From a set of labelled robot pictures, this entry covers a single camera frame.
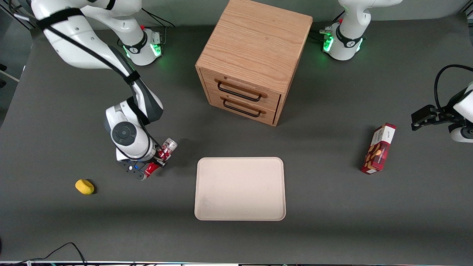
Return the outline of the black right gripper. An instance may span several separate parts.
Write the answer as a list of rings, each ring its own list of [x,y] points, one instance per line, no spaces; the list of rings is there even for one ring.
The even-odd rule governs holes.
[[[157,165],[164,168],[167,165],[167,161],[161,157],[155,156],[155,159],[150,159],[148,161],[140,160],[119,160],[118,165],[120,165],[129,175],[133,176],[135,179],[143,181],[149,178],[149,174],[146,174],[147,168],[155,168]]]

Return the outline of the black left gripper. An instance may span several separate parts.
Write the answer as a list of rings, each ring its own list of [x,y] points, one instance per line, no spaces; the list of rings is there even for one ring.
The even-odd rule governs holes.
[[[434,105],[426,105],[411,114],[412,131],[417,131],[424,126],[437,126],[443,123],[456,123],[457,121],[445,113],[442,108],[438,109]]]

